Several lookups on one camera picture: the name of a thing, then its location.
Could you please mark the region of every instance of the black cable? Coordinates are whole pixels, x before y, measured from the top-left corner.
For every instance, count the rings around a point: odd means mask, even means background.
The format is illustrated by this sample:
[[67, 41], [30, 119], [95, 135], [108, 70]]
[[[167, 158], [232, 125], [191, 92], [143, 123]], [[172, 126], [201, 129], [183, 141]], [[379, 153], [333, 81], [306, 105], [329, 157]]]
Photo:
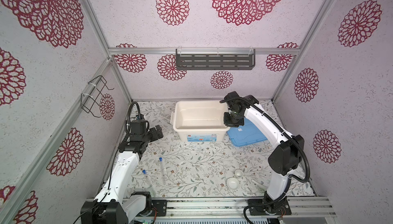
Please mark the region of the black cable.
[[285, 197], [285, 195], [287, 194], [290, 185], [291, 185], [291, 179], [288, 179], [287, 186], [285, 187], [284, 192], [283, 192], [278, 198], [276, 198], [276, 199], [273, 200], [273, 201], [267, 202], [267, 203], [265, 203], [265, 204], [252, 204], [252, 205], [249, 205], [249, 206], [244, 207], [244, 209], [243, 209], [243, 216], [244, 216], [244, 218], [246, 218], [247, 222], [250, 223], [250, 224], [254, 224], [253, 222], [251, 222], [251, 220], [247, 217], [247, 214], [246, 214], [246, 211], [247, 211], [249, 208], [253, 208], [253, 207], [263, 207], [263, 206], [268, 206], [268, 205], [274, 204], [274, 203], [276, 203], [276, 202], [279, 202], [279, 201], [282, 200], [282, 199]]
[[269, 121], [271, 121], [274, 126], [276, 128], [278, 128], [278, 130], [280, 131], [280, 133], [282, 133], [283, 136], [285, 136], [285, 138], [287, 138], [295, 147], [296, 149], [300, 152], [300, 155], [303, 158], [304, 161], [304, 167], [305, 167], [305, 177], [304, 179], [294, 175], [294, 174], [290, 174], [288, 175], [289, 178], [294, 178], [302, 183], [306, 183], [310, 180], [310, 164], [308, 163], [308, 159], [306, 157], [306, 154], [304, 153], [303, 149], [301, 148], [301, 146], [291, 137], [289, 136], [287, 133], [284, 132], [284, 130], [281, 128], [281, 126], [275, 122], [274, 119], [272, 119], [267, 113], [265, 113], [263, 110], [259, 109], [259, 107], [257, 107], [256, 105], [254, 105], [253, 103], [251, 103], [250, 101], [248, 101], [247, 99], [243, 98], [243, 97], [233, 97], [230, 99], [225, 99], [225, 100], [220, 100], [220, 103], [225, 103], [234, 99], [240, 99], [243, 100], [245, 102], [247, 102], [251, 107], [253, 107], [254, 109], [256, 109], [258, 112], [261, 113], [261, 115], [265, 116], [267, 119], [269, 119]]
[[[109, 191], [110, 186], [111, 186], [111, 178], [112, 178], [113, 164], [115, 163], [116, 153], [115, 153], [115, 157], [113, 157], [113, 161], [112, 161], [111, 174], [110, 174], [110, 176], [109, 176], [109, 182], [108, 182], [108, 191]], [[105, 197], [106, 197], [107, 194], [108, 194], [108, 193], [105, 193], [104, 197], [101, 199], [101, 201], [100, 201], [99, 203], [101, 203], [101, 202], [105, 199]], [[85, 212], [83, 212], [82, 214], [80, 214], [72, 224], [75, 224], [76, 221], [77, 221], [83, 214], [85, 214], [86, 212], [92, 210], [94, 207], [97, 207], [97, 205], [98, 205], [98, 204], [94, 205], [94, 206], [91, 207], [90, 209], [88, 209], [88, 210], [86, 210]]]

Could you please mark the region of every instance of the bin handle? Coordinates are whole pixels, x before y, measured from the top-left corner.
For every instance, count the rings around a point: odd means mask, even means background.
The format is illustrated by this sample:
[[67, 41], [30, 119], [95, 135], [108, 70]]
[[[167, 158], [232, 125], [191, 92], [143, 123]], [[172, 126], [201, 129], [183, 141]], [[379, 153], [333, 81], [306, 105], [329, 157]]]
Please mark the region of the bin handle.
[[174, 120], [174, 112], [171, 112], [171, 124], [173, 125], [173, 120]]

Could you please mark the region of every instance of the wall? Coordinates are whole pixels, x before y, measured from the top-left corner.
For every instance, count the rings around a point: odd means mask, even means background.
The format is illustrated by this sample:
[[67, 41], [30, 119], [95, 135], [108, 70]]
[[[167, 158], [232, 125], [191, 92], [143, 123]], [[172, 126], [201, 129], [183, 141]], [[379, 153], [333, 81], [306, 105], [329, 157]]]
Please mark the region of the wall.
[[337, 0], [276, 103], [342, 224], [393, 217], [393, 0], [367, 1]]
[[[105, 60], [83, 14], [78, 0], [1, 0], [0, 206]], [[64, 209], [56, 205], [65, 203], [64, 198], [58, 199], [60, 196], [75, 197], [65, 186], [77, 189], [80, 205], [82, 199], [94, 196], [108, 163], [108, 150], [115, 143], [111, 140], [116, 136], [123, 120], [120, 117], [126, 109], [116, 80], [111, 80], [111, 84], [115, 87], [112, 91], [115, 92], [112, 95], [116, 105], [115, 116], [111, 121], [103, 118], [96, 121], [90, 120], [90, 117], [85, 119], [91, 114], [82, 114], [75, 127], [86, 142], [85, 149], [80, 152], [83, 148], [80, 144], [70, 149], [75, 150], [77, 155], [69, 158], [71, 166], [66, 168], [72, 170], [71, 173], [56, 178], [49, 174], [55, 180], [47, 178], [41, 182], [40, 186], [45, 186], [44, 189], [34, 187], [38, 200], [32, 196], [25, 206], [34, 215], [37, 202], [40, 210], [66, 211], [71, 202], [67, 202]], [[105, 105], [96, 105], [98, 115], [100, 107]], [[56, 191], [46, 192], [54, 187], [57, 187]], [[21, 215], [16, 219], [17, 223], [31, 223], [35, 216]]]
[[[322, 0], [90, 0], [112, 47], [298, 47]], [[116, 56], [135, 99], [271, 98], [290, 56], [252, 71], [177, 71], [174, 56]]]

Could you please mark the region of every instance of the black wire rack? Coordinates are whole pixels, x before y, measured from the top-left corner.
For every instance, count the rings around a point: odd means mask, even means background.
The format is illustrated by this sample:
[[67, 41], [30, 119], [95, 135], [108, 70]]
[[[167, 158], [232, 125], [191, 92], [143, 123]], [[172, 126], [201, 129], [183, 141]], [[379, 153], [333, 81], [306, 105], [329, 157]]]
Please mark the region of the black wire rack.
[[[97, 88], [97, 86], [98, 86], [100, 83], [102, 83], [103, 86], [99, 89], [99, 88]], [[104, 88], [106, 88], [106, 89], [108, 89], [108, 90], [114, 90], [114, 88], [112, 88], [112, 89], [108, 88], [108, 86], [106, 85], [106, 83], [107, 83], [106, 79], [105, 79], [102, 75], [99, 75], [99, 76], [95, 77], [94, 79], [90, 80], [90, 82], [88, 82], [88, 84], [91, 84], [91, 85], [94, 86], [94, 89], [90, 92], [90, 94], [86, 94], [86, 93], [81, 94], [81, 108], [82, 108], [86, 113], [91, 113], [91, 114], [92, 114], [94, 117], [96, 117], [96, 118], [100, 118], [100, 116], [94, 115], [94, 113], [92, 112], [91, 109], [93, 108], [94, 104], [97, 104], [97, 105], [99, 106], [99, 104], [97, 103], [97, 99], [98, 99], [98, 97], [100, 97], [100, 95], [101, 95], [101, 96], [104, 96], [104, 95], [102, 94], [102, 90], [103, 90]], [[91, 96], [91, 94], [93, 93], [94, 90], [97, 90], [97, 91], [98, 91], [97, 96], [96, 96], [95, 98], [94, 98], [93, 96]], [[93, 103], [91, 104], [90, 107], [88, 107], [88, 106], [86, 106], [86, 103], [87, 103], [90, 99], [93, 101]]]

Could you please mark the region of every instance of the black mounting plate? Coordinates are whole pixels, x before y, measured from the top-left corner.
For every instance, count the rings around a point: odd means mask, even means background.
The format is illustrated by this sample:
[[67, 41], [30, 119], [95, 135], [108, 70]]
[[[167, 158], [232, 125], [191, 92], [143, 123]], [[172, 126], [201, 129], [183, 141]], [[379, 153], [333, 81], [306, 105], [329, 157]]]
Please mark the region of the black mounting plate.
[[[262, 204], [262, 199], [249, 199], [247, 200], [248, 205], [253, 205], [253, 204]], [[249, 208], [250, 210], [250, 214], [251, 215], [267, 215], [269, 216], [269, 214], [267, 214], [264, 210], [263, 207], [253, 207], [253, 208]], [[281, 207], [278, 207], [276, 209], [273, 210], [273, 214], [276, 213], [276, 215], [291, 215], [292, 211], [289, 207], [288, 204], [288, 200], [285, 199], [285, 201], [283, 202], [283, 204], [281, 205]]]
[[167, 202], [168, 202], [167, 200], [152, 200], [151, 202], [152, 212], [148, 215], [148, 217], [154, 217], [154, 215], [156, 214], [153, 207], [157, 209], [157, 216], [166, 216]]

